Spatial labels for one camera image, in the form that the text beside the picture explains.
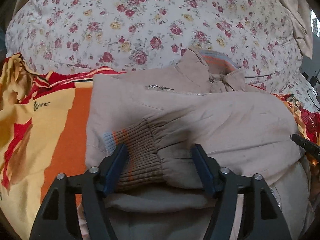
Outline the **beige curtain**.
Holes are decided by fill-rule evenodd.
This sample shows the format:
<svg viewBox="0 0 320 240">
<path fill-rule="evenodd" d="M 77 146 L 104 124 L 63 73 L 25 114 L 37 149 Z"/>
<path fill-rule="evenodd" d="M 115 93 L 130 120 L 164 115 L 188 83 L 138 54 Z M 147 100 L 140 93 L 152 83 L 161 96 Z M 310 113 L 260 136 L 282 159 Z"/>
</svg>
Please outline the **beige curtain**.
<svg viewBox="0 0 320 240">
<path fill-rule="evenodd" d="M 301 53 L 312 59 L 313 34 L 311 30 L 311 8 L 306 0 L 279 0 L 287 9 L 293 24 L 293 35 Z"/>
</svg>

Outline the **floral white quilt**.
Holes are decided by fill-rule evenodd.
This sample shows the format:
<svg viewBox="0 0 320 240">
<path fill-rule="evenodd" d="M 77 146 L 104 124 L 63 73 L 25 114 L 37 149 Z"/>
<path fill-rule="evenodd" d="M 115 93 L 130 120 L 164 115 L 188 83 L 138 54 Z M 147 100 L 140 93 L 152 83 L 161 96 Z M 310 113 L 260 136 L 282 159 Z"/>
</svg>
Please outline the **floral white quilt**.
<svg viewBox="0 0 320 240">
<path fill-rule="evenodd" d="M 7 54 L 38 73 L 164 68 L 188 47 L 225 54 L 246 82 L 317 111 L 305 57 L 279 0 L 27 0 L 5 32 Z"/>
</svg>

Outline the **orange red yellow blanket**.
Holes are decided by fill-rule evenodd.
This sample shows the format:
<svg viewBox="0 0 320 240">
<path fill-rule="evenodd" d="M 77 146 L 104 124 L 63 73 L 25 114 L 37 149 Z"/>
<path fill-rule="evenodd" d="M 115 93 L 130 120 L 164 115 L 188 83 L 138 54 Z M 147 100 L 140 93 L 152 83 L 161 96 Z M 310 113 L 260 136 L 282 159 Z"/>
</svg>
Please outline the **orange red yellow blanket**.
<svg viewBox="0 0 320 240">
<path fill-rule="evenodd" d="M 87 122 L 96 76 L 117 72 L 38 74 L 22 54 L 1 66 L 1 220 L 28 239 L 40 205 L 58 173 L 86 170 Z"/>
</svg>

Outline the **beige zip jacket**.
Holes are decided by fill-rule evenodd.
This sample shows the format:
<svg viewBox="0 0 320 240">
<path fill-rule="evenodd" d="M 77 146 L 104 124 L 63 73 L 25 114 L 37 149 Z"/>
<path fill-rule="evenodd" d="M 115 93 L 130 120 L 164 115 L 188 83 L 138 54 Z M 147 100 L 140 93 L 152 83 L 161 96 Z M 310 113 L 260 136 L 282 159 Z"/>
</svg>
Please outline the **beige zip jacket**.
<svg viewBox="0 0 320 240">
<path fill-rule="evenodd" d="M 179 63 L 118 75 L 95 74 L 86 166 L 119 143 L 129 159 L 105 200 L 118 239 L 202 239 L 216 201 L 203 185 L 191 147 L 235 174 L 266 180 L 298 239 L 312 221 L 310 169 L 292 140 L 298 125 L 275 95 L 220 70 L 188 49 Z"/>
</svg>

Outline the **window with lattice grille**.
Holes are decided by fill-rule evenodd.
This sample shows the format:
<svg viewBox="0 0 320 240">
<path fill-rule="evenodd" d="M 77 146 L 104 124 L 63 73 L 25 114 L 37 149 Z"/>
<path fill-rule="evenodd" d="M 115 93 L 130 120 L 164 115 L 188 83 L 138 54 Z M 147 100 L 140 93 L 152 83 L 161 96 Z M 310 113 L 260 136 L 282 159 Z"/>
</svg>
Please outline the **window with lattice grille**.
<svg viewBox="0 0 320 240">
<path fill-rule="evenodd" d="M 311 10 L 310 21 L 311 21 L 311 29 L 312 29 L 313 34 L 315 34 L 317 37 L 319 37 L 320 22 L 319 22 L 319 19 L 317 18 L 316 14 L 314 13 L 313 10 Z"/>
</svg>

